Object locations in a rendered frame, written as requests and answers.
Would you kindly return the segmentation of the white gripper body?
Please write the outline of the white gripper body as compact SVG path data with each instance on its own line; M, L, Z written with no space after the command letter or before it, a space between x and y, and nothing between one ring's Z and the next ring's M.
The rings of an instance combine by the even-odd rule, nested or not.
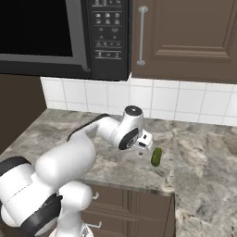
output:
M153 135L146 130L142 131L142 135L137 139L135 146L140 153L149 153L153 148Z

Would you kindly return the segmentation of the green cucumber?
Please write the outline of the green cucumber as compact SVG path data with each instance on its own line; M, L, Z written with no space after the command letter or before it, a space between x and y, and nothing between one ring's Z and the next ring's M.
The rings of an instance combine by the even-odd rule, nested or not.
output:
M162 157L162 149L160 147L157 147L153 151L153 154L152 154L152 157L151 157L151 164L154 167L158 167L160 165L161 157Z

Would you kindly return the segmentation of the brown base cupboard door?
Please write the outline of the brown base cupboard door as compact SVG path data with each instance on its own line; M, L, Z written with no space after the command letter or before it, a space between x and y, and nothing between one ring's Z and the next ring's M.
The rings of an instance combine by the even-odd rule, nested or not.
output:
M129 191L128 210L138 219L138 237L174 237L174 195Z

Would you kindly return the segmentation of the black microwave door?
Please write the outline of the black microwave door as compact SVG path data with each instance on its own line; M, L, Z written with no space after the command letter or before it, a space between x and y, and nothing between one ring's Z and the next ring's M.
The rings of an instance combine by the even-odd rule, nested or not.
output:
M92 73L87 4L81 0L87 63L72 59L65 0L0 0L0 73L83 78Z

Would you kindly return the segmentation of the small brown drawer front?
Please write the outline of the small brown drawer front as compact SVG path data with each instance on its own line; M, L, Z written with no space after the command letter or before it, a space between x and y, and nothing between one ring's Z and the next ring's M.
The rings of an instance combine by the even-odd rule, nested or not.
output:
M99 196L92 201L94 206L100 206L107 209L117 209L122 212L128 211L128 192L119 188L92 185L94 194Z

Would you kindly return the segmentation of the large brown drawer front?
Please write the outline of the large brown drawer front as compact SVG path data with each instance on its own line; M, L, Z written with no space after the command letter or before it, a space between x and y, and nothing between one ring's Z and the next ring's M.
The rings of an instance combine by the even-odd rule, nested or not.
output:
M103 222L100 229L90 227L97 237L127 237L127 222L122 218L92 211L83 211L81 217L85 223L97 225L99 221Z

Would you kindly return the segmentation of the black microwave oven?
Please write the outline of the black microwave oven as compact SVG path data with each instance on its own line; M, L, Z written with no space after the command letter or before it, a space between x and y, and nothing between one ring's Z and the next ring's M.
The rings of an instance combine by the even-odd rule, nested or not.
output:
M132 0L84 0L92 73L68 78L125 81L131 73Z

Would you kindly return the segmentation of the dark brown tall cabinet side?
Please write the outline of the dark brown tall cabinet side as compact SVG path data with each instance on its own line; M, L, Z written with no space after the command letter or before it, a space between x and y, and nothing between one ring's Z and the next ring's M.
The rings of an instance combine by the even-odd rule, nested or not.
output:
M39 77L0 74L0 155L45 110Z

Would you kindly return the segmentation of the brown wall cupboard door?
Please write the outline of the brown wall cupboard door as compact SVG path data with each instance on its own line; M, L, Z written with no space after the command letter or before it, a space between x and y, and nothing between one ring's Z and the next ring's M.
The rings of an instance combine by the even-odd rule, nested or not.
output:
M133 0L132 23L134 78L237 84L237 0Z

